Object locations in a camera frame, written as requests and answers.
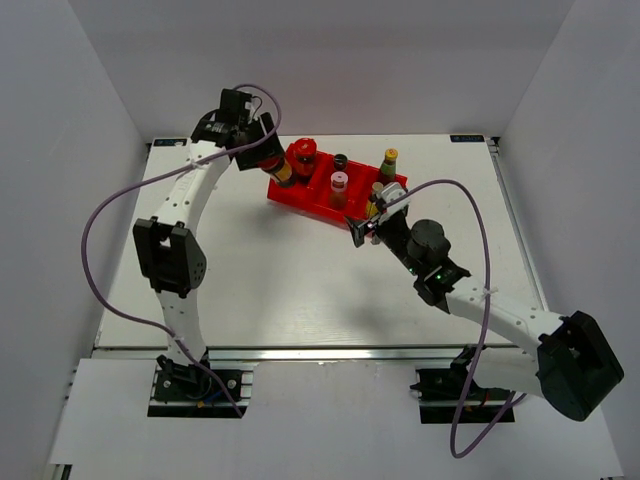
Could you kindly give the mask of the yellow cap sauce bottle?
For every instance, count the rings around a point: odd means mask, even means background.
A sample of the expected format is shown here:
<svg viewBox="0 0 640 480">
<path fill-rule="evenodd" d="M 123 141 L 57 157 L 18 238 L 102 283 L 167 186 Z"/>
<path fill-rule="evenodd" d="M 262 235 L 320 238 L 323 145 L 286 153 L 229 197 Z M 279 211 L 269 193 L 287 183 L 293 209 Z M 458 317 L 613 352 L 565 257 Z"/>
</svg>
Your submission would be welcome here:
<svg viewBox="0 0 640 480">
<path fill-rule="evenodd" d="M 389 148 L 385 151 L 384 159 L 378 171 L 378 182 L 382 185 L 395 181 L 397 159 L 398 151 L 395 148 Z"/>
</svg>

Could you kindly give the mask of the black cap spice jar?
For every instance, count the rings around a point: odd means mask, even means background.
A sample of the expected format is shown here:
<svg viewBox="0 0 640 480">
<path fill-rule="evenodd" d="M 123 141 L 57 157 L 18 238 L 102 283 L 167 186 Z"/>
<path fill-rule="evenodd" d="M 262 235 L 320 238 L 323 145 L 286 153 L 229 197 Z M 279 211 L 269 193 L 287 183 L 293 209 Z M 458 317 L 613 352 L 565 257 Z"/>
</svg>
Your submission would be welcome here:
<svg viewBox="0 0 640 480">
<path fill-rule="evenodd" d="M 333 167 L 336 172 L 345 172 L 348 166 L 348 157 L 344 154 L 336 154 L 333 157 Z"/>
</svg>

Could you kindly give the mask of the red lid sauce jar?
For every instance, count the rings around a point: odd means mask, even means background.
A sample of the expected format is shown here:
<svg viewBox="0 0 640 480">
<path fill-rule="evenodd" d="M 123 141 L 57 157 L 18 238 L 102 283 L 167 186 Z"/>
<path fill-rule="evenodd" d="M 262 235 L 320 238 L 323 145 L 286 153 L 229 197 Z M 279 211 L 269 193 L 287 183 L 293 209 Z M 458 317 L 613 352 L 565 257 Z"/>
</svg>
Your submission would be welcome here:
<svg viewBox="0 0 640 480">
<path fill-rule="evenodd" d="M 258 166 L 280 188 L 291 188 L 296 183 L 295 172 L 284 156 L 268 158 L 259 162 Z"/>
<path fill-rule="evenodd" d="M 300 138 L 293 143 L 292 152 L 299 179 L 308 183 L 315 171 L 316 142 L 311 138 Z"/>
</svg>

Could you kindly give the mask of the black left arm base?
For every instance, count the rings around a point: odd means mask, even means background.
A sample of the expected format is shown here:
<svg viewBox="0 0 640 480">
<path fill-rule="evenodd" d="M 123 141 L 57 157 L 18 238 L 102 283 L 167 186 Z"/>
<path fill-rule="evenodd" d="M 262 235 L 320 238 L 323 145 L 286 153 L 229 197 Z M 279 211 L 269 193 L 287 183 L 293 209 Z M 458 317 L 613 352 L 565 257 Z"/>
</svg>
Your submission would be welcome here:
<svg viewBox="0 0 640 480">
<path fill-rule="evenodd" d="M 156 358 L 147 416 L 150 418 L 240 419 L 251 398 L 253 371 L 213 368 L 223 386 L 193 364 Z"/>
</svg>

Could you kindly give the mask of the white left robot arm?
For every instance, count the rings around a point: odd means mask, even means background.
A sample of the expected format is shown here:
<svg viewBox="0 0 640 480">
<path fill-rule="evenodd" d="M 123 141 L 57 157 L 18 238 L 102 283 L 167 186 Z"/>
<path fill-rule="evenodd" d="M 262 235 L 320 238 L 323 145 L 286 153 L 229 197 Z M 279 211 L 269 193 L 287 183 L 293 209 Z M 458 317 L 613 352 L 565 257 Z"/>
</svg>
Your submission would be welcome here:
<svg viewBox="0 0 640 480">
<path fill-rule="evenodd" d="M 258 113 L 249 90 L 241 85 L 222 91 L 219 106 L 198 121 L 168 197 L 151 217 L 133 226 L 142 275 L 156 293 L 169 331 L 167 358 L 185 366 L 176 384 L 191 399 L 205 396 L 212 378 L 193 364 L 207 355 L 197 300 L 207 258 L 196 234 L 209 197 L 231 164 L 241 171 L 260 169 L 281 187 L 296 183 L 271 114 Z"/>
</svg>

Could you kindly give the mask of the small yellow label bottle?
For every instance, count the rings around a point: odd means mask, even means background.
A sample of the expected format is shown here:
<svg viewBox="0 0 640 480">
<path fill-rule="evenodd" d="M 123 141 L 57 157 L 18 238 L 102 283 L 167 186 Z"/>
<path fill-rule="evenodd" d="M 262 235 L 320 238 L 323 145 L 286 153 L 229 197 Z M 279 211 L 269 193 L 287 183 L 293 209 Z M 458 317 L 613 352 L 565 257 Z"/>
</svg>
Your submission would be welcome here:
<svg viewBox="0 0 640 480">
<path fill-rule="evenodd" d="M 383 190 L 384 185 L 380 182 L 374 182 L 371 186 L 371 191 L 365 206 L 365 217 L 372 218 L 379 213 L 377 208 L 377 195 Z"/>
</svg>

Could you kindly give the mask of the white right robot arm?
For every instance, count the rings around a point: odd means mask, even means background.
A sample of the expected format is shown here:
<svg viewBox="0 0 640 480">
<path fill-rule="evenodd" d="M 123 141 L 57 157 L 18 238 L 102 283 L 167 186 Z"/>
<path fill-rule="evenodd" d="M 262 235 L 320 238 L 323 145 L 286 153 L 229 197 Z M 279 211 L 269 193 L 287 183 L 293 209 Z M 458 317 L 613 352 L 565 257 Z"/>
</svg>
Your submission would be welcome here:
<svg viewBox="0 0 640 480">
<path fill-rule="evenodd" d="M 443 227 L 406 214 L 346 220 L 355 246 L 372 235 L 415 278 L 413 287 L 429 306 L 487 328 L 520 349 L 519 354 L 477 347 L 478 364 L 451 374 L 453 390 L 472 399 L 486 388 L 515 390 L 545 399 L 556 411 L 584 421 L 623 380 L 624 370 L 597 321 L 576 311 L 539 310 L 491 291 L 449 257 Z"/>
</svg>

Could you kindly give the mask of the red lid sauce jar front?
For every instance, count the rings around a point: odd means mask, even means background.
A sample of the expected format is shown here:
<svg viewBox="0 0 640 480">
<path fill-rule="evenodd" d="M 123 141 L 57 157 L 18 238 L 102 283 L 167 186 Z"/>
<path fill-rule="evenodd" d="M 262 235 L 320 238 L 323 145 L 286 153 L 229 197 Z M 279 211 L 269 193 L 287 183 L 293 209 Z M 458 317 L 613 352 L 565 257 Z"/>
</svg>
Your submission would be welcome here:
<svg viewBox="0 0 640 480">
<path fill-rule="evenodd" d="M 293 143 L 292 152 L 299 179 L 308 183 L 315 171 L 316 142 L 311 138 L 300 138 Z"/>
</svg>

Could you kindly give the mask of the pink cap spice jar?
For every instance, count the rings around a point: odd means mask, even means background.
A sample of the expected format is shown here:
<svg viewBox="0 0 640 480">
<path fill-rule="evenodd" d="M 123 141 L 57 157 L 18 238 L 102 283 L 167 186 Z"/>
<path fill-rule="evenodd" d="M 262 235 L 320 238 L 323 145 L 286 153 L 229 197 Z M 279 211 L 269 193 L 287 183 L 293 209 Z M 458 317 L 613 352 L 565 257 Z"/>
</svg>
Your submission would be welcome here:
<svg viewBox="0 0 640 480">
<path fill-rule="evenodd" d="M 349 177 L 344 171 L 336 171 L 330 177 L 329 206 L 334 210 L 342 210 L 348 201 L 347 187 Z"/>
</svg>

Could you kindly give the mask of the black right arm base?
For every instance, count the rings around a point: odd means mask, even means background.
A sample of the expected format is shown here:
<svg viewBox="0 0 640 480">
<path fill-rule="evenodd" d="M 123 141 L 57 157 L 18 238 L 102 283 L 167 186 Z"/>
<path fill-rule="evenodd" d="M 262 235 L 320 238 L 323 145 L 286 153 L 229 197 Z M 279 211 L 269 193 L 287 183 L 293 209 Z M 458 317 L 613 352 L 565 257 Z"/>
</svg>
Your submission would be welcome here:
<svg viewBox="0 0 640 480">
<path fill-rule="evenodd" d="M 467 367 L 475 350 L 475 346 L 465 346 L 446 368 L 427 367 L 416 371 L 416 382 L 409 387 L 409 391 L 418 401 L 422 424 L 452 423 L 467 377 Z M 488 424 L 506 403 L 508 395 L 507 390 L 482 388 L 473 380 L 459 422 Z"/>
</svg>

